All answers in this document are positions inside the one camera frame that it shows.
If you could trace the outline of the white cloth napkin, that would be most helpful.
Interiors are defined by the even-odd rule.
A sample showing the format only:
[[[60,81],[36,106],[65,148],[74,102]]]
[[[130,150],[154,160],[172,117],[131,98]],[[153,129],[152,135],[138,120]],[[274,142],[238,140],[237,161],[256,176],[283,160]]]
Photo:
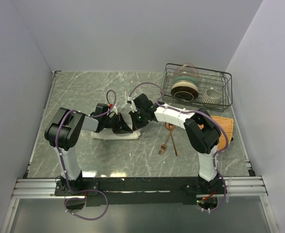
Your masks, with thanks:
[[[115,134],[112,129],[103,129],[99,133],[91,132],[93,139],[100,140],[137,140],[141,135],[140,130],[131,133]]]

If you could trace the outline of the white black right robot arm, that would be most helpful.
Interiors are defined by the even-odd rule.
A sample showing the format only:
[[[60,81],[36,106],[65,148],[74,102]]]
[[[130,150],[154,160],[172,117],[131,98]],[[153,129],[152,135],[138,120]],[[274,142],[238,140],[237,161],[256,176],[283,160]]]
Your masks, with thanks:
[[[156,121],[186,131],[191,146],[199,155],[200,170],[196,186],[204,193],[211,193],[219,182],[215,153],[222,133],[208,112],[200,109],[199,113],[186,113],[185,110],[174,109],[163,102],[160,105],[153,103],[145,94],[136,98],[128,97],[127,102],[131,104],[129,114],[133,130]]]

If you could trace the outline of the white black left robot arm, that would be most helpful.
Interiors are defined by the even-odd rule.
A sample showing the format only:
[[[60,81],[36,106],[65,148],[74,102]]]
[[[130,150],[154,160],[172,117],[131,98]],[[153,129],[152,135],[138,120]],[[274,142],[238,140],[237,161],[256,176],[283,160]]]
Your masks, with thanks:
[[[61,186],[72,195],[83,191],[83,175],[78,165],[76,145],[80,132],[86,130],[108,139],[109,135],[130,135],[133,130],[112,104],[99,103],[90,115],[61,107],[45,130],[45,140],[58,155]]]

